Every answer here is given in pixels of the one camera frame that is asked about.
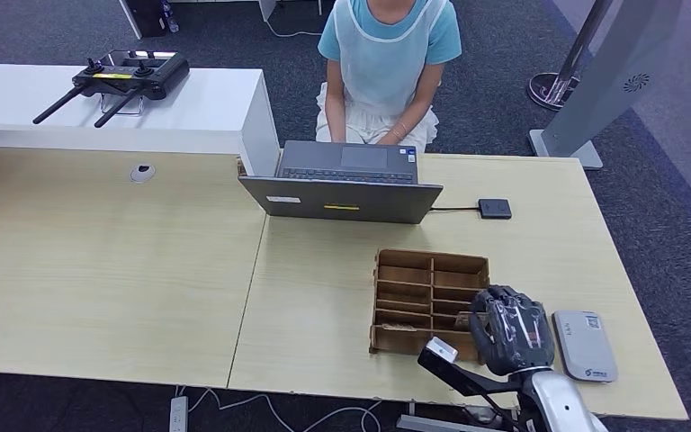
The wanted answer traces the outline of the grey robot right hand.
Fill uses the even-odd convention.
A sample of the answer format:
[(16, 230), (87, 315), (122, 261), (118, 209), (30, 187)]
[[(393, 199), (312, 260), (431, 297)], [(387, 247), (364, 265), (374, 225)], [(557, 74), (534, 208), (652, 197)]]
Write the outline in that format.
[(553, 365), (555, 345), (543, 304), (508, 285), (491, 285), (471, 304), (471, 336), (497, 376)]

